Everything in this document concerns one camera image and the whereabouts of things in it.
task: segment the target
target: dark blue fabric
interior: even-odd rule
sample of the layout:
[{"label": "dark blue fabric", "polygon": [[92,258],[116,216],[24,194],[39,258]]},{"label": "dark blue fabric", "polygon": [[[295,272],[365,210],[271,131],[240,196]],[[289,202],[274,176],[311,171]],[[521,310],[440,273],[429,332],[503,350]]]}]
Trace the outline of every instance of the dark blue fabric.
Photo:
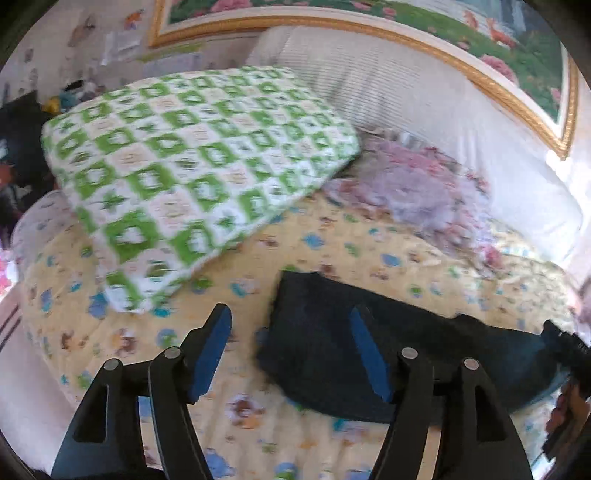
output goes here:
[{"label": "dark blue fabric", "polygon": [[374,317],[381,351],[395,343],[415,348],[431,359],[440,381],[451,379],[464,358],[476,358],[509,412],[544,398],[566,379],[539,335],[463,314],[448,319],[316,273],[294,272],[284,272],[278,286],[257,354],[260,367],[304,407],[389,423],[393,406],[374,393],[351,334],[349,314],[359,304]]}]

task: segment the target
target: painting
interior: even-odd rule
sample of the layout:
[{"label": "painting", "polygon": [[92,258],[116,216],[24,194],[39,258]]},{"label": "painting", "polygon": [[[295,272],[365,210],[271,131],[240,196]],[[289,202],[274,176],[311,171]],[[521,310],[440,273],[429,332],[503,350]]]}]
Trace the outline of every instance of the painting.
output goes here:
[{"label": "painting", "polygon": [[[576,67],[550,26],[523,0],[157,0],[157,4],[153,46],[274,25],[327,26],[400,43],[406,37],[409,46],[444,61],[454,57],[448,63],[516,113],[559,156],[564,157],[570,146]],[[408,35],[408,28],[401,26],[412,27],[414,33]]]}]

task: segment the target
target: pillow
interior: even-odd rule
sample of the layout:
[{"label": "pillow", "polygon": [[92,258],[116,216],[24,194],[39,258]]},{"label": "pillow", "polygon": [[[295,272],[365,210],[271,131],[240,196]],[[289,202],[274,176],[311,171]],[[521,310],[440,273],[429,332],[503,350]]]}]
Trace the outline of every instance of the pillow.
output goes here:
[{"label": "pillow", "polygon": [[292,68],[355,127],[436,145],[487,179],[492,215],[546,259],[562,261],[578,240],[583,214],[545,164],[548,147],[451,65],[382,38],[287,26],[262,33],[247,63]]},{"label": "pillow", "polygon": [[290,69],[150,78],[44,128],[117,311],[146,312],[358,152],[355,131]]}]

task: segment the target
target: black cloth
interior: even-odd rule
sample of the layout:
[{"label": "black cloth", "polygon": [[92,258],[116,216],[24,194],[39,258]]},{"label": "black cloth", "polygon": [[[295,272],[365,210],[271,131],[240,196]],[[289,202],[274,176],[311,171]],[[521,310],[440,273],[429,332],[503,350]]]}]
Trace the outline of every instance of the black cloth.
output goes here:
[{"label": "black cloth", "polygon": [[331,416],[389,423],[394,407],[372,390],[349,328],[349,313],[367,306],[381,333],[426,354],[436,380],[448,381],[466,357],[476,358],[511,413],[558,388],[566,374],[539,335],[448,319],[317,273],[284,272],[272,305],[259,366],[304,407]]},{"label": "black cloth", "polygon": [[0,191],[2,236],[9,236],[18,218],[53,190],[54,179],[41,145],[41,129],[49,119],[51,115],[37,103],[37,92],[23,95],[0,109],[0,164],[12,167],[12,182]]}]

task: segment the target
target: yellow comforter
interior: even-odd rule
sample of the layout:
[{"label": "yellow comforter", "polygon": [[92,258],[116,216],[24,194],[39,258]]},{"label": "yellow comforter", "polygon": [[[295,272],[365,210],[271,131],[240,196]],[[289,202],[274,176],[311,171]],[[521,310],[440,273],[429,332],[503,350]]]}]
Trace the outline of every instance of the yellow comforter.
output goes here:
[{"label": "yellow comforter", "polygon": [[[306,198],[212,261],[151,313],[109,309],[95,281],[95,258],[79,225],[59,234],[30,266],[23,317],[31,340],[69,398],[78,403],[111,357],[151,359],[203,324],[218,302],[232,309],[233,331],[210,392],[190,408],[215,478],[363,480],[386,426],[333,419],[290,403],[252,362],[282,269],[320,271],[444,316],[467,313],[494,326],[539,333],[552,318],[572,330],[567,283],[511,231],[497,226],[506,273],[482,279],[466,261],[419,239],[410,228],[360,218],[321,194]],[[148,399],[140,413],[148,463],[158,465]],[[530,458],[539,452],[550,403],[514,416]]]}]

